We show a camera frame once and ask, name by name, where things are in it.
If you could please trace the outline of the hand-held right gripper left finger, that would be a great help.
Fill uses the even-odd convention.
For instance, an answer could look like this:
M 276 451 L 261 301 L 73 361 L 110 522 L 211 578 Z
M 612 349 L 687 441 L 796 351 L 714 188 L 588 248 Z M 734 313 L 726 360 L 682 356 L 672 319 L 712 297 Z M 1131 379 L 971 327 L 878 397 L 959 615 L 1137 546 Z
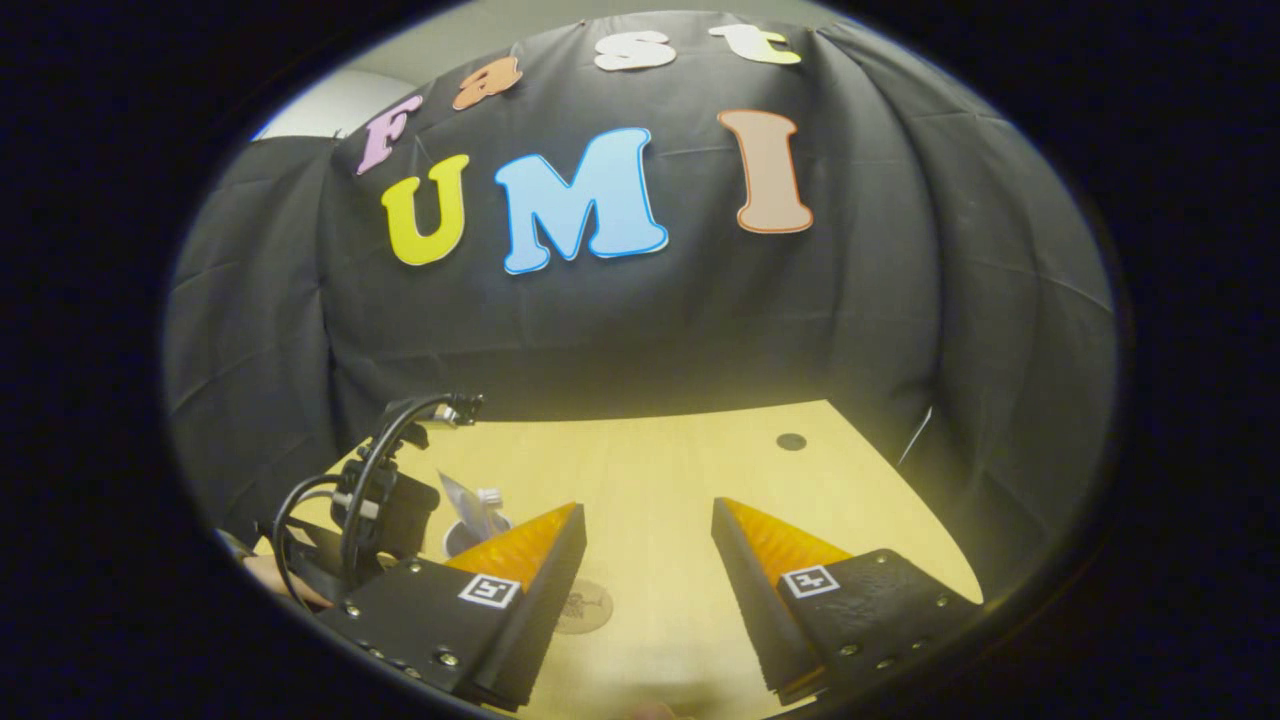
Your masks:
M 588 546 L 564 503 L 445 562 L 410 559 L 317 615 L 392 671 L 474 705 L 529 703 Z

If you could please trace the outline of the round cork coaster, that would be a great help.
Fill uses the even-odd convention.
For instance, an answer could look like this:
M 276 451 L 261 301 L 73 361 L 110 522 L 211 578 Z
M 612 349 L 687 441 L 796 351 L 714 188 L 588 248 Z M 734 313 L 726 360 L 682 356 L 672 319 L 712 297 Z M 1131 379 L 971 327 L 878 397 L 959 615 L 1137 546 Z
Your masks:
M 613 616 L 614 601 L 611 592 L 602 584 L 588 578 L 579 578 L 559 611 L 556 633 L 582 635 L 600 630 Z

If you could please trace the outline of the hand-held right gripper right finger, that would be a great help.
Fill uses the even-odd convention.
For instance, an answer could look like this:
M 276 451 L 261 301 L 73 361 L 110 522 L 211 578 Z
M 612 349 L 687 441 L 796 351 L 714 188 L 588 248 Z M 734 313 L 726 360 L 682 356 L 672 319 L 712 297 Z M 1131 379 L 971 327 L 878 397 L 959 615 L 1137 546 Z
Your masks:
M 893 550 L 854 555 L 732 498 L 714 500 L 710 536 L 782 705 L 873 691 L 923 665 L 979 612 Z

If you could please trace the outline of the white toothpaste tube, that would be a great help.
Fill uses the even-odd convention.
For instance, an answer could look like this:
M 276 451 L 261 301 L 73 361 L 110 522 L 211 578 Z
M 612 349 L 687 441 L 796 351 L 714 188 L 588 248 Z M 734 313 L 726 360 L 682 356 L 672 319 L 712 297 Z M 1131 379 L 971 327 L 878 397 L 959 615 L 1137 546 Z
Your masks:
M 438 471 L 438 475 L 442 488 L 457 511 L 460 520 L 480 537 L 486 538 L 486 541 L 494 537 L 497 510 L 485 509 L 477 500 L 475 491 L 466 488 L 444 471 Z

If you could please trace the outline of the white cup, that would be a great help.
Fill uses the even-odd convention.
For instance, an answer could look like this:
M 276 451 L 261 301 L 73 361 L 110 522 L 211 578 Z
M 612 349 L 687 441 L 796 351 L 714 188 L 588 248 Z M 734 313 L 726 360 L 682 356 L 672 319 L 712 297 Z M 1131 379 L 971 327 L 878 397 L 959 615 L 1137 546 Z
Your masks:
M 495 534 L 500 536 L 512 529 L 512 523 L 509 519 L 498 512 L 494 518 Z M 454 521 L 444 533 L 442 538 L 442 551 L 445 560 L 453 559 L 463 552 L 481 544 L 486 538 L 480 537 L 476 532 L 471 530 L 462 520 Z

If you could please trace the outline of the black backdrop cloth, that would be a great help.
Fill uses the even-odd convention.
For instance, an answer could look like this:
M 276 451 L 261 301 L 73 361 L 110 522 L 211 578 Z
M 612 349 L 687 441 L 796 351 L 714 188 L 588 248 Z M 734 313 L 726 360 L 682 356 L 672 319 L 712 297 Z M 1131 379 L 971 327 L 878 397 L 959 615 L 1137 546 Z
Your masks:
M 243 146 L 186 236 L 163 411 L 253 537 L 393 401 L 486 420 L 826 400 L 1002 593 L 1103 487 L 1121 384 L 1097 224 L 987 97 L 849 22 L 534 35 L 340 133 Z

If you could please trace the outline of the wooden desktop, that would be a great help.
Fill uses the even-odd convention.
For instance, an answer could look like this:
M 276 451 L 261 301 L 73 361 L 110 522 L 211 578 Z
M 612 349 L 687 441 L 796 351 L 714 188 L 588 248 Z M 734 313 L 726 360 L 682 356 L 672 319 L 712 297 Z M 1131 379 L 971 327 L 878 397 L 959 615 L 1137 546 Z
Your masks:
M 599 421 L 430 428 L 399 465 L 498 488 L 515 525 L 585 507 L 579 578 L 604 585 L 612 619 L 556 633 L 527 705 L 484 720 L 622 720 L 657 700 L 692 720 L 765 720 L 771 693 L 710 536 L 718 497 L 760 509 L 841 550 L 888 548 L 977 605 L 984 591 L 952 534 L 829 404 Z

